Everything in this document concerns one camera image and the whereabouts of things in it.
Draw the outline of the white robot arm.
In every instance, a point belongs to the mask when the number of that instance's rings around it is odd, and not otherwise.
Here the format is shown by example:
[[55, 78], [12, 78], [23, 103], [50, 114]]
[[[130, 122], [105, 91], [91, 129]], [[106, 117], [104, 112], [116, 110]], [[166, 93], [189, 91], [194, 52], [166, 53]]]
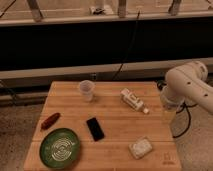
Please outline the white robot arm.
[[166, 85], [160, 91], [162, 122], [170, 124], [177, 109], [189, 99], [213, 114], [213, 87], [206, 83], [208, 69], [200, 61], [176, 66], [165, 74]]

